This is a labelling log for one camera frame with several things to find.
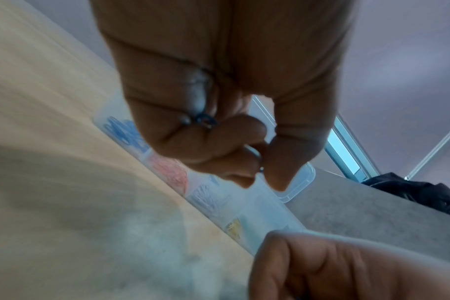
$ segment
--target plastic container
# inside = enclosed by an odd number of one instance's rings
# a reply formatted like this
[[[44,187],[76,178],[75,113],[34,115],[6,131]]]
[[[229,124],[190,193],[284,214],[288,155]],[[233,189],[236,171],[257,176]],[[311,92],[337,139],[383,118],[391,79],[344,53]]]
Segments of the plastic container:
[[[258,99],[258,97],[253,96],[253,102],[250,105],[248,114],[265,123],[266,128],[268,129],[265,140],[267,142],[270,142],[276,135],[276,133],[274,132],[276,122],[274,121],[274,118],[270,114],[270,112]],[[264,180],[264,176],[262,174],[259,174],[258,176]],[[304,190],[314,179],[315,170],[311,164],[307,163],[297,172],[296,176],[294,176],[287,190],[285,190],[284,192],[274,191],[274,193],[283,203],[289,202],[298,193]]]
[[[101,108],[93,121],[251,254],[256,253],[270,231],[306,230],[261,178],[243,189],[154,153],[138,133],[120,92]]]

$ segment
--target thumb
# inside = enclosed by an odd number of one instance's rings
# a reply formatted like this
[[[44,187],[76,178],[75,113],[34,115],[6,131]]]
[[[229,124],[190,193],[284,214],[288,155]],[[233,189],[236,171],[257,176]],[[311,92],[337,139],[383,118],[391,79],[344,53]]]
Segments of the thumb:
[[[335,85],[305,96],[274,99],[276,136],[263,156],[266,181],[284,191],[299,171],[324,148],[337,114]]]

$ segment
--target wooden surface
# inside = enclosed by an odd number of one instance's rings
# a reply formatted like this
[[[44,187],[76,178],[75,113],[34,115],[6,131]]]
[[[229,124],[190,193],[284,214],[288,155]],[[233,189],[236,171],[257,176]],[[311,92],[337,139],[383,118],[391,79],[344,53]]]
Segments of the wooden surface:
[[[92,123],[114,70],[0,0],[0,299],[243,299],[252,258]]]

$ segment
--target hand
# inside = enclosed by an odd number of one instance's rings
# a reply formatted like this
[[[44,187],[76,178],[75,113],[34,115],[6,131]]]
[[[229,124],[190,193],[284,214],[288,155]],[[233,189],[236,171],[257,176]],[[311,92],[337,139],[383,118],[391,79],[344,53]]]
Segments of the hand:
[[[91,0],[139,132],[156,152],[284,190],[324,147],[356,0]],[[246,115],[274,101],[277,136]],[[205,112],[219,125],[194,123]],[[253,154],[244,145],[260,151]]]
[[[450,300],[450,264],[367,241],[272,233],[248,289],[250,300]]]

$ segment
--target black cloth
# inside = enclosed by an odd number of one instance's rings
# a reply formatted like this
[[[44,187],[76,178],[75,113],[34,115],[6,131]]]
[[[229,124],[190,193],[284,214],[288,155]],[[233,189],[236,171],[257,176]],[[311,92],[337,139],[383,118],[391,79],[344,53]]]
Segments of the black cloth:
[[[450,214],[450,188],[442,183],[434,185],[428,182],[409,181],[395,173],[376,176],[362,183]]]

